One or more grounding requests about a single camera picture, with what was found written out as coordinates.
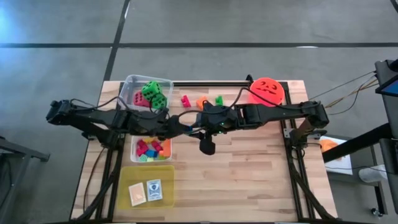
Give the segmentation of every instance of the card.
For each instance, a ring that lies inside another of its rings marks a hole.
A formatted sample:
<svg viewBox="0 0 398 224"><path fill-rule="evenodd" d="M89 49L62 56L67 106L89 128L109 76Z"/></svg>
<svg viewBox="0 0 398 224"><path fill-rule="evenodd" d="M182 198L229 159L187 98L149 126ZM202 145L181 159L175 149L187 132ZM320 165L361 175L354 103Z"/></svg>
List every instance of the card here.
<svg viewBox="0 0 398 224"><path fill-rule="evenodd" d="M162 184L160 180L148 180L147 181L147 191L148 191L148 202L154 200L162 200Z"/></svg>
<svg viewBox="0 0 398 224"><path fill-rule="evenodd" d="M138 183L129 187L131 205L136 206L147 202L145 197L144 184Z"/></svg>

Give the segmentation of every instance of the green die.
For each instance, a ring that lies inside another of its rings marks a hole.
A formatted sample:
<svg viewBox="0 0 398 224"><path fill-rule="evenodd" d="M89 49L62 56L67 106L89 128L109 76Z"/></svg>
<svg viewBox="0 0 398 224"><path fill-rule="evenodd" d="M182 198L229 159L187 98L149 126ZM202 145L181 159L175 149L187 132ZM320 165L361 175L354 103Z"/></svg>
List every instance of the green die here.
<svg viewBox="0 0 398 224"><path fill-rule="evenodd" d="M158 93L162 93L162 87L155 81L147 82L141 89L142 95L147 101Z"/></svg>
<svg viewBox="0 0 398 224"><path fill-rule="evenodd" d="M223 97L222 96L216 97L216 105L223 106Z"/></svg>
<svg viewBox="0 0 398 224"><path fill-rule="evenodd" d="M155 109L162 109L167 105L167 98L163 94L158 94L152 99L152 107Z"/></svg>
<svg viewBox="0 0 398 224"><path fill-rule="evenodd" d="M141 162L146 162L146 161L148 160L148 157L147 157L147 155L142 154L142 155L139 157L138 160L141 161Z"/></svg>

